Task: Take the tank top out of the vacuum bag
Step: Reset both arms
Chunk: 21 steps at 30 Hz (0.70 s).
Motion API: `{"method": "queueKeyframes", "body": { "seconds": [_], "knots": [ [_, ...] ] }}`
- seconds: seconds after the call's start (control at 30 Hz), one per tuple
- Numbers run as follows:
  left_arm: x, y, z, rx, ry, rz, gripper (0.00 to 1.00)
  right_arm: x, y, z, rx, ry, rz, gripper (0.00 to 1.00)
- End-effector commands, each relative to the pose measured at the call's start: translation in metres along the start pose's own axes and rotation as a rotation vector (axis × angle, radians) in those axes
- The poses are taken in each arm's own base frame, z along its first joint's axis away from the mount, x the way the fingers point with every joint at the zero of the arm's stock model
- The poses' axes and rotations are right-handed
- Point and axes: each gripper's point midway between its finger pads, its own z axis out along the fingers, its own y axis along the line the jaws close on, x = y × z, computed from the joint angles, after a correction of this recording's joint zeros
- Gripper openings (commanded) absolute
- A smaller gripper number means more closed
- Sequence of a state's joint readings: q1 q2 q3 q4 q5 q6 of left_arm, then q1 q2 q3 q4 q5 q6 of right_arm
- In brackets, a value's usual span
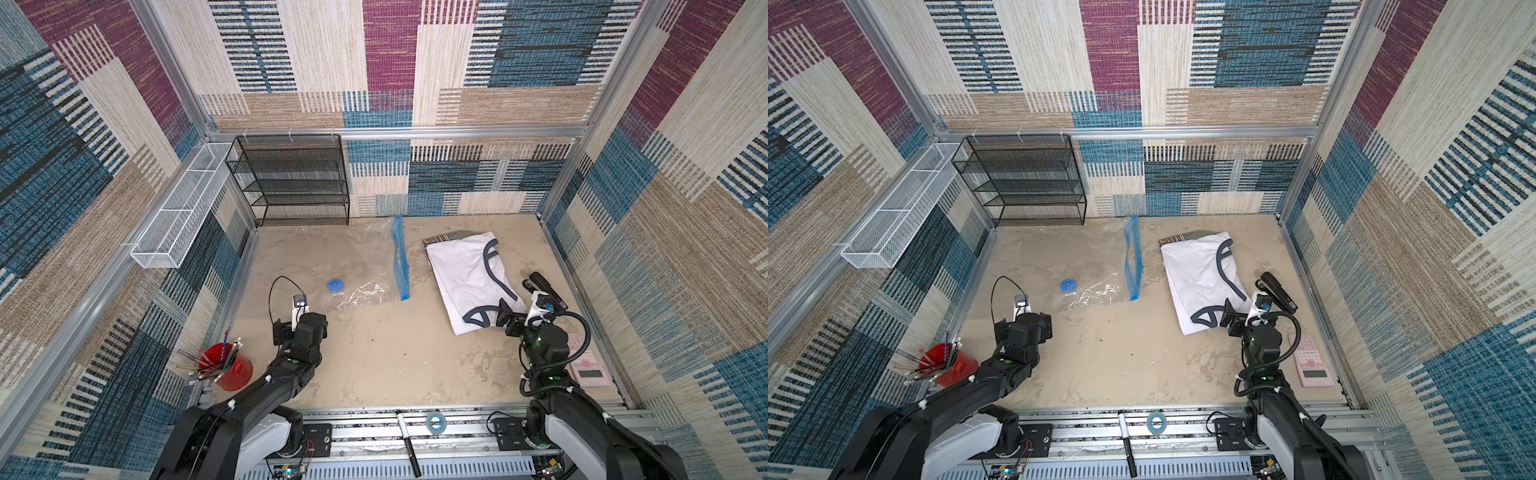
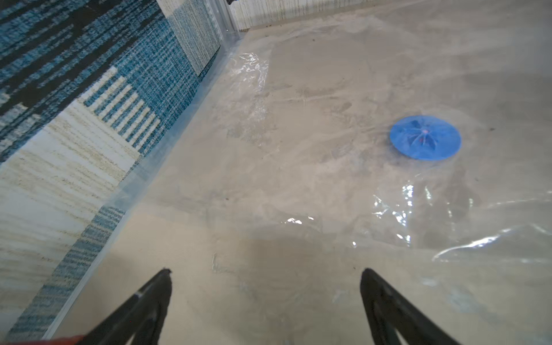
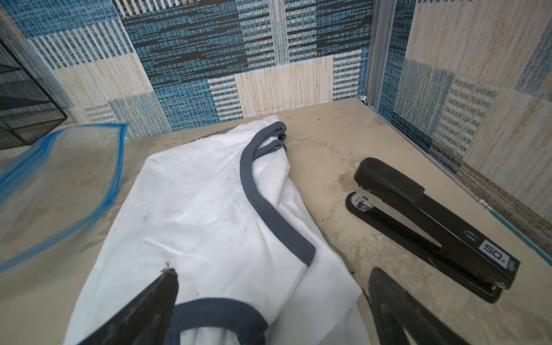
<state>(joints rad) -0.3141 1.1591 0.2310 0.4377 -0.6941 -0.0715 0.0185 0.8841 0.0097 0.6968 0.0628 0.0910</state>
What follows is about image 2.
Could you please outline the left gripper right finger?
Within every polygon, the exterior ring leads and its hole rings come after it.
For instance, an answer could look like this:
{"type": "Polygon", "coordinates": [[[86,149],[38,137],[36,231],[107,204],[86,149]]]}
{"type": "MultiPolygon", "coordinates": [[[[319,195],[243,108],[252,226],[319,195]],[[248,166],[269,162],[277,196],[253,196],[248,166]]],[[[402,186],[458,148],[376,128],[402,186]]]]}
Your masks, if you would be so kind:
{"type": "Polygon", "coordinates": [[[375,344],[457,344],[372,269],[365,269],[360,293],[375,344]]]}

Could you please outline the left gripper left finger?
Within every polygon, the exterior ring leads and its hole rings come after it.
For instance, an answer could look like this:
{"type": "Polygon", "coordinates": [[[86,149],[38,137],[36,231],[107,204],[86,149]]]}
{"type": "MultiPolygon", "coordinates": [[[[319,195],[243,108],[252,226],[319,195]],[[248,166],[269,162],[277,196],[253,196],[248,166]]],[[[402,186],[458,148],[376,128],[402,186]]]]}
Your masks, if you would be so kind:
{"type": "Polygon", "coordinates": [[[171,270],[160,270],[78,343],[157,344],[168,314],[172,286],[171,270]]]}

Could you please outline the clear vacuum bag blue zipper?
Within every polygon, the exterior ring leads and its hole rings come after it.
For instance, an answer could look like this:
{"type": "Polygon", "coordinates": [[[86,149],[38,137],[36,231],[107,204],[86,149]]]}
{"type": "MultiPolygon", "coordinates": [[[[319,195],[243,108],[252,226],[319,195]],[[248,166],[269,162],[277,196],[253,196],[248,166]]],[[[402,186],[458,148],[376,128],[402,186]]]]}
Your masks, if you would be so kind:
{"type": "Polygon", "coordinates": [[[145,203],[164,344],[366,344],[366,267],[463,344],[550,344],[551,3],[251,31],[145,203]]]}

